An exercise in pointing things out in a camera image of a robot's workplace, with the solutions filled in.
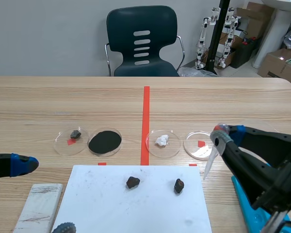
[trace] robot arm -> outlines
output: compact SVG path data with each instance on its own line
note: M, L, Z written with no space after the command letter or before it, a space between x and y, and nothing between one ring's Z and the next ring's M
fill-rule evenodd
M227 34L227 39L226 42L224 44L224 51L223 51L223 56L222 58L219 60L219 66L221 66L222 68L225 68L225 60L227 59L229 52L231 50L231 46L233 44L233 39L234 39L234 34L235 34L235 30L238 26L238 17L234 17L234 9L230 8L230 10L228 11L227 15L226 15L226 21L225 21L225 25L230 25L229 30L228 30L228 34Z
M196 61L195 66L196 69L204 68L204 64L202 64L202 56L205 53L205 40L206 40L206 32L208 25L215 25L216 21L218 20L220 14L220 8L213 8L212 9L211 17L206 17L203 20L202 30L200 33L199 41L197 43L197 54L196 54Z
M207 27L208 25L215 25L216 21L218 20L219 14L220 14L220 8L213 8L212 15L211 17L206 17L203 20L202 24L202 29L200 33L200 38L197 43L197 53L196 53L196 62L195 66L196 69L202 69L204 68L204 64L202 63L202 56L204 55L206 48L205 48L205 40L206 40L206 32L207 32ZM233 44L233 39L234 39L234 33L235 30L238 26L238 17L234 17L234 8L229 8L227 14L226 14L226 20L225 20L225 25L230 25L228 35L227 35L227 40L225 42L224 46L224 52L222 58L219 60L219 66L225 68L225 60L227 59L229 52L230 52L230 47Z
M261 233L279 233L291 210L291 135L269 133L245 126L216 127L210 137L225 164L241 184L253 209L262 208L269 219ZM254 152L267 162L239 149Z

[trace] dark rock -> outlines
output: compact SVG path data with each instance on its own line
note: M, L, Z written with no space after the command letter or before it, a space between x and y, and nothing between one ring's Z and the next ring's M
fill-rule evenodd
M184 188L184 182L182 180L180 180L180 179L177 179L176 183L175 183L175 191L177 193L181 193L183 188Z
M52 233L76 233L77 229L72 222L60 224Z
M70 135L70 138L73 138L73 139L77 139L81 136L81 132L78 131L78 130L74 130L71 135Z
M135 177L129 177L129 179L127 180L126 184L128 188L133 188L136 185L138 185L140 183L140 180L138 178Z

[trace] cardboard box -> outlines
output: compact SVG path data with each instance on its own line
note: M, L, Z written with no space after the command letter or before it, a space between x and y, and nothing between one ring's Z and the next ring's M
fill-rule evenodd
M219 44L224 45L227 39L227 33L221 33L220 42ZM243 42L243 38L235 35L234 42L232 44L232 48L236 49L241 43Z
M258 71L258 75L265 78L282 78L291 83L291 64L286 63L286 60L290 58L291 49L281 49L268 53Z
M246 38L256 37L259 39L262 37L274 10L272 7L254 2L248 2L247 9L237 8L237 16L249 19Z

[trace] white cotton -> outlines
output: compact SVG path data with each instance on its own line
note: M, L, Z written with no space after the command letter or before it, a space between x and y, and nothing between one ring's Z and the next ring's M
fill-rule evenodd
M169 136L168 135L162 135L161 137L165 138L166 141L168 141Z
M164 147L167 145L168 135L162 135L158 139L156 139L155 144L159 145L160 147Z

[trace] chair metal leg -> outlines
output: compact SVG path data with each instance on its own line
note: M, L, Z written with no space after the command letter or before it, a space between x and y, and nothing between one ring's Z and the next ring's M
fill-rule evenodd
M105 44L105 51L106 51L106 56L107 56L107 64L108 64L109 76L111 77L110 61L109 61L108 50L107 50L107 46L108 45L109 45L109 43Z
M177 71L179 70L180 66L182 65L183 61L184 61L184 58L185 58L185 51L184 51L184 46L183 46L183 43L182 43L182 39L180 36L177 35L177 38L179 38L180 40L180 44L181 44L181 47L182 47L182 61L179 65L179 67L177 68Z

